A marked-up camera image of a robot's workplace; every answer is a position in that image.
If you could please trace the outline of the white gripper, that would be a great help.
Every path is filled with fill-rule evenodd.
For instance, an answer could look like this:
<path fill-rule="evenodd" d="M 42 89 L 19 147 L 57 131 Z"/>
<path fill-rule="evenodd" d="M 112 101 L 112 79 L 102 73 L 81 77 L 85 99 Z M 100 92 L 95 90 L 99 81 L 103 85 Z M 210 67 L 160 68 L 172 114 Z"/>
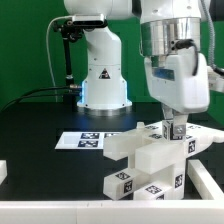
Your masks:
<path fill-rule="evenodd" d="M 192 75 L 194 55 L 187 50 L 167 56 L 162 67 L 153 67 L 150 58 L 144 59 L 149 93 L 163 103 L 164 119 L 173 119 L 175 136 L 186 135 L 187 114 L 204 112 L 209 106 L 207 63 L 203 54 L 198 56 L 195 76 Z"/>

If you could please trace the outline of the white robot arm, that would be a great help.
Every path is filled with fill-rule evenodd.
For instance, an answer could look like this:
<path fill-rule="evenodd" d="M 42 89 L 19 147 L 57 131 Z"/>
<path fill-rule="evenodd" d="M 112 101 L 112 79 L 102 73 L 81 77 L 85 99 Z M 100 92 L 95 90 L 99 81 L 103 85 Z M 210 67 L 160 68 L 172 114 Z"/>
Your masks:
<path fill-rule="evenodd" d="M 90 110 L 117 110 L 131 103 L 121 75 L 121 41 L 109 20 L 140 19 L 140 52 L 150 95 L 163 106 L 172 138 L 186 135 L 190 113 L 209 105 L 208 71 L 214 64 L 215 32 L 210 27 L 209 56 L 200 53 L 200 23 L 211 22 L 213 0 L 64 0 L 72 24 L 84 30 L 88 75 L 79 105 Z"/>

